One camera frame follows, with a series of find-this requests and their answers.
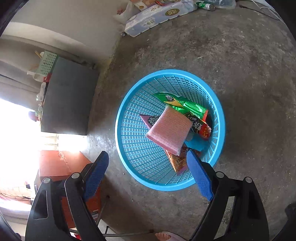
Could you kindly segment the dark grey side cabinet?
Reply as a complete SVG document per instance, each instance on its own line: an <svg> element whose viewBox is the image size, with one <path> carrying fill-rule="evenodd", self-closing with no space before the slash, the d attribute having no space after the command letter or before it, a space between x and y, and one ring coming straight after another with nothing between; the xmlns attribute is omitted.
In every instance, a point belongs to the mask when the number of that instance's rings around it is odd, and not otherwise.
<svg viewBox="0 0 296 241"><path fill-rule="evenodd" d="M99 72L59 57L45 95L41 131L87 135Z"/></svg>

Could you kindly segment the orange snack wrapper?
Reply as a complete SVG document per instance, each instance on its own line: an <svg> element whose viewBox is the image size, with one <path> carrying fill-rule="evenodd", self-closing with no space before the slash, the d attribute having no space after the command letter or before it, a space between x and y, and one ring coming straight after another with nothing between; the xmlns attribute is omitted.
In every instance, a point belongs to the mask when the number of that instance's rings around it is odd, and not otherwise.
<svg viewBox="0 0 296 241"><path fill-rule="evenodd" d="M165 150L165 153L170 161L170 164L174 171L177 173L177 175L182 174L184 171L187 170L187 152L190 150L185 144L181 148L180 156L176 156L167 150Z"/></svg>

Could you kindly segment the green snack wrapper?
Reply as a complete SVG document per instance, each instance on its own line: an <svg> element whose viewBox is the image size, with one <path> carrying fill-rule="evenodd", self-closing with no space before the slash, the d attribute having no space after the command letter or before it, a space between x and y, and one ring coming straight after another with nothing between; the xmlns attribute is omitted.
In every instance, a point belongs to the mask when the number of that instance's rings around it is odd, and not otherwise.
<svg viewBox="0 0 296 241"><path fill-rule="evenodd" d="M205 140L210 138L213 121L208 109L172 93L158 92L154 94L154 97L185 115L193 123L191 130L194 133L197 133Z"/></svg>

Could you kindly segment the green soda can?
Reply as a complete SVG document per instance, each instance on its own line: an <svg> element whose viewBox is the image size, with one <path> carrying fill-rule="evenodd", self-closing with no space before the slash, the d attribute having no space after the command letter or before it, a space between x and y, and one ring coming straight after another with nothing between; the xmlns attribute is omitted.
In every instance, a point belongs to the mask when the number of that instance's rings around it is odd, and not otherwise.
<svg viewBox="0 0 296 241"><path fill-rule="evenodd" d="M196 5L198 8L205 9L208 11L215 11L215 6L209 3L202 3L201 1L197 1Z"/></svg>

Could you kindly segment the white tissue roll pack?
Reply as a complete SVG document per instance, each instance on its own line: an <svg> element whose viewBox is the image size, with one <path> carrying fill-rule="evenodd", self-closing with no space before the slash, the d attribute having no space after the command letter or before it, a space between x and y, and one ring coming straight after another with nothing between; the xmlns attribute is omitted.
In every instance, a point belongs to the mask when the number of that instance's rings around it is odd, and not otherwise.
<svg viewBox="0 0 296 241"><path fill-rule="evenodd" d="M173 1L164 6L153 5L132 16L126 22L125 33L136 37L161 23L186 15L196 9L197 5L194 1Z"/></svg>

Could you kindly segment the purple snack wrapper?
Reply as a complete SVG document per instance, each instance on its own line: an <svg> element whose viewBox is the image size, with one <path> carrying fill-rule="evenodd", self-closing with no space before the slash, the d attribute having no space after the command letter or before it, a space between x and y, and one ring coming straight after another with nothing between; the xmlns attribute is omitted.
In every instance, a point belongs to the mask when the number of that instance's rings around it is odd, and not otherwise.
<svg viewBox="0 0 296 241"><path fill-rule="evenodd" d="M140 114L139 115L142 121L145 123L147 126L148 130L152 128L152 126L157 122L159 119L159 115L144 115Z"/></svg>

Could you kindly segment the blue plastic waste basket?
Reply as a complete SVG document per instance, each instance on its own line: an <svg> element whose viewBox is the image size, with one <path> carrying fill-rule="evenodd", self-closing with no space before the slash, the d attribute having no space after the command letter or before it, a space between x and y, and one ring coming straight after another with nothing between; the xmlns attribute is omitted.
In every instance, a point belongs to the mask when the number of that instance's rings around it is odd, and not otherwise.
<svg viewBox="0 0 296 241"><path fill-rule="evenodd" d="M199 77L166 69L138 81L118 110L115 139L128 172L141 184L176 191L195 183L188 150L214 166L225 140L219 99Z"/></svg>

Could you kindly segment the pink scouring sponge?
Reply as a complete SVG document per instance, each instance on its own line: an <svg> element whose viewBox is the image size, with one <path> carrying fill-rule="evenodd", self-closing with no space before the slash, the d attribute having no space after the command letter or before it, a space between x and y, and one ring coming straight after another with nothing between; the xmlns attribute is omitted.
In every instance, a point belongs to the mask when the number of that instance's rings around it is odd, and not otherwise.
<svg viewBox="0 0 296 241"><path fill-rule="evenodd" d="M180 156L181 148L192 125L185 115L166 105L157 122L145 136L168 152Z"/></svg>

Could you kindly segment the light green perforated basket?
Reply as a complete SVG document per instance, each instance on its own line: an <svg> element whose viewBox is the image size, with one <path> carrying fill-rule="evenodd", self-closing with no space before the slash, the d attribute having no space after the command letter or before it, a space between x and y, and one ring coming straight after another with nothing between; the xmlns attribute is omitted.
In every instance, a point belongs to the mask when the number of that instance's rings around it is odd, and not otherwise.
<svg viewBox="0 0 296 241"><path fill-rule="evenodd" d="M49 51L44 51L36 74L47 76L55 64L58 55Z"/></svg>

